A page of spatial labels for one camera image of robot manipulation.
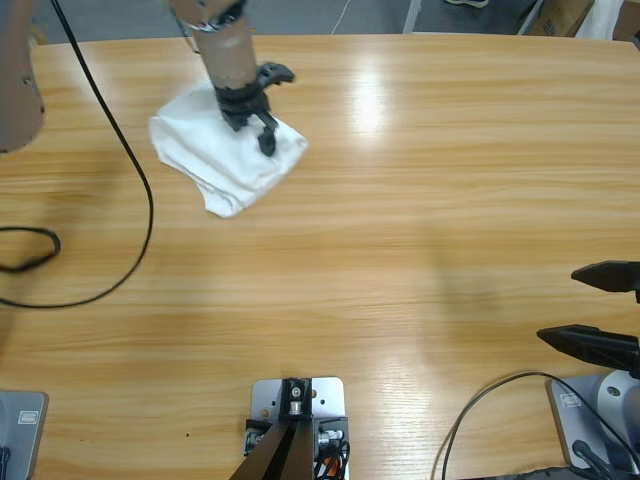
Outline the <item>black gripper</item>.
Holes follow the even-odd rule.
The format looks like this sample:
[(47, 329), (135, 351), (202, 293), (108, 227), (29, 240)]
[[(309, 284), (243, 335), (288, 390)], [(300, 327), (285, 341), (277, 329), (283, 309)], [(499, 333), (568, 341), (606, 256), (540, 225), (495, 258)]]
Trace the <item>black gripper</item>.
[(270, 113), (264, 87), (259, 82), (252, 82), (238, 89), (215, 86), (214, 92), (223, 118), (234, 131), (247, 126), (252, 115), (258, 117), (264, 125), (258, 136), (260, 150), (266, 156), (273, 156), (278, 123)]

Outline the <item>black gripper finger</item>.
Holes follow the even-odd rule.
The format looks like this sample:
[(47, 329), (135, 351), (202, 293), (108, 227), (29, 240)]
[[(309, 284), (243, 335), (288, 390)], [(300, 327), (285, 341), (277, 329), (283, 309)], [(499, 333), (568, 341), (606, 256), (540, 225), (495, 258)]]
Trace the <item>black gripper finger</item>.
[(639, 302), (639, 262), (606, 260), (571, 273), (573, 280), (610, 293), (635, 294)]
[(555, 350), (582, 362), (639, 377), (639, 339), (586, 325), (540, 329), (537, 336)]

